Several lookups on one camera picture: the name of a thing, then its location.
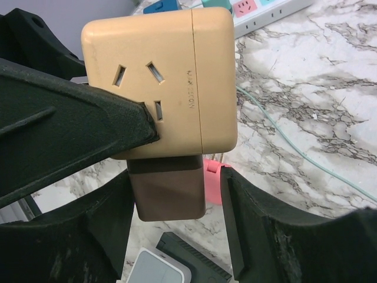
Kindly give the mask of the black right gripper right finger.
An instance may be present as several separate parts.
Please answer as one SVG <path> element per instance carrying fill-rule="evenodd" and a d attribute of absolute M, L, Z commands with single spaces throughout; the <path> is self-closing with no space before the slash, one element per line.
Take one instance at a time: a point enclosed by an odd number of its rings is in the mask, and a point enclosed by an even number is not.
<path fill-rule="evenodd" d="M 239 282 L 375 282 L 376 210 L 331 219 L 221 170 L 233 275 Z"/>

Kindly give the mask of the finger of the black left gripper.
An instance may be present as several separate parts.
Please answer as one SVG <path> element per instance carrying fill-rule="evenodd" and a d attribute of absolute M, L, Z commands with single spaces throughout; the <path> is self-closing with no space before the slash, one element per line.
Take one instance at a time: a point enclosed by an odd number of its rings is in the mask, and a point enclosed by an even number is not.
<path fill-rule="evenodd" d="M 1 60 L 1 206 L 157 140 L 143 103 Z"/>
<path fill-rule="evenodd" d="M 14 8 L 1 15 L 1 82 L 67 84 L 87 75 L 83 60 L 71 52 L 44 20 Z"/>

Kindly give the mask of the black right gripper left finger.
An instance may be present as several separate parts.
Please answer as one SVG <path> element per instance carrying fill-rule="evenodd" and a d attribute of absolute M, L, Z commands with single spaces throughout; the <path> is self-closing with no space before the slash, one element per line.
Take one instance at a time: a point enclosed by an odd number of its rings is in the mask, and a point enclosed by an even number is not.
<path fill-rule="evenodd" d="M 134 210 L 127 171 L 29 222 L 1 225 L 1 282 L 116 282 Z"/>

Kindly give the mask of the pink plug adapter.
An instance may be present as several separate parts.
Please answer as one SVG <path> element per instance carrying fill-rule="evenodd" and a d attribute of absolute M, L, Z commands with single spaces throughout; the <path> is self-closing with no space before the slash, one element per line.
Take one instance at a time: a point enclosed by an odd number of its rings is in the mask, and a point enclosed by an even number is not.
<path fill-rule="evenodd" d="M 217 160 L 203 159 L 206 201 L 215 205 L 222 205 L 220 186 L 222 167 L 228 167 L 228 165 Z"/>

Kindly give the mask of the dusty pink USB charger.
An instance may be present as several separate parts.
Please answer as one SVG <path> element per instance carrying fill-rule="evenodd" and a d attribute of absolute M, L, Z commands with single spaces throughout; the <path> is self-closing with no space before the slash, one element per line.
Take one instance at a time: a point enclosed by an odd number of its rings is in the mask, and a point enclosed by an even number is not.
<path fill-rule="evenodd" d="M 142 221 L 199 219 L 206 211 L 203 157 L 179 156 L 127 162 Z"/>

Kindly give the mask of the beige cube socket adapter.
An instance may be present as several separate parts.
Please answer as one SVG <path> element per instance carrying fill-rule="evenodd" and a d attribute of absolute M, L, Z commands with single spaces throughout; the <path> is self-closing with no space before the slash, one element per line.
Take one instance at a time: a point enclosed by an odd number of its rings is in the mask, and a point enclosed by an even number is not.
<path fill-rule="evenodd" d="M 234 26 L 223 7 L 99 19 L 81 32 L 90 86 L 143 102 L 159 140 L 118 160 L 229 152 L 237 143 Z"/>

